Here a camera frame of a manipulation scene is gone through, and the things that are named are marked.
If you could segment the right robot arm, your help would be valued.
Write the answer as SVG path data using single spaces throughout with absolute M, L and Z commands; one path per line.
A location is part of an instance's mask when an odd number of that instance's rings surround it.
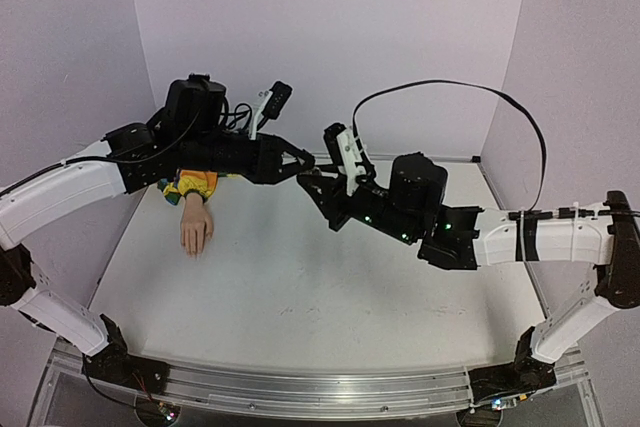
M 394 159 L 389 185 L 361 165 L 321 166 L 297 182 L 337 232 L 357 220 L 447 271 L 513 262 L 588 263 L 574 294 L 519 338 L 509 363 L 469 373 L 472 401 L 493 408 L 556 382 L 563 354 L 612 314 L 639 305 L 639 227 L 626 195 L 556 210 L 505 211 L 444 205 L 448 172 L 421 153 Z

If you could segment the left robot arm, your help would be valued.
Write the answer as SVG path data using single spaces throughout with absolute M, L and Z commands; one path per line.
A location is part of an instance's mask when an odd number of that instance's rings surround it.
M 285 139 L 264 134 L 292 89 L 276 82 L 255 109 L 252 124 L 232 131 L 224 85 L 192 74 L 171 83 L 164 107 L 147 122 L 107 133 L 75 156 L 1 191 L 1 303 L 45 326 L 80 350 L 92 377 L 131 380 L 135 360 L 117 324 L 55 292 L 36 269 L 23 240 L 92 203 L 132 194 L 180 170 L 235 174 L 275 185 L 313 167 L 314 157 Z

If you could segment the glitter nail polish bottle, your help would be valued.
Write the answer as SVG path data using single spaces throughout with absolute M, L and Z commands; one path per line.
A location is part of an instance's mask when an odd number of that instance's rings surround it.
M 306 179 L 314 179 L 316 177 L 322 177 L 322 176 L 323 176 L 322 172 L 319 169 L 314 168 L 314 169 L 300 173 L 297 176 L 297 179 L 306 180 Z

